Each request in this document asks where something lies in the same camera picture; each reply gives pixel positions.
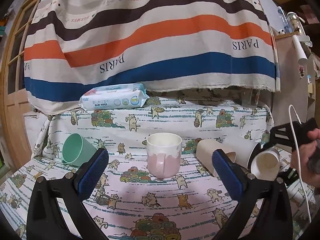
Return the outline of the person right hand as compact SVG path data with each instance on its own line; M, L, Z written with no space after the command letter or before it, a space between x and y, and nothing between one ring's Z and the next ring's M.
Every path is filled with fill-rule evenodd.
M319 187L319 175L311 172L308 169L308 161L317 147L317 139L319 139L319 129L316 128L313 131L308 132L308 137L310 140L312 140L311 143L301 145L299 147L299 154L297 153L297 151L292 152L291 168L298 169L300 165L302 181L314 187Z

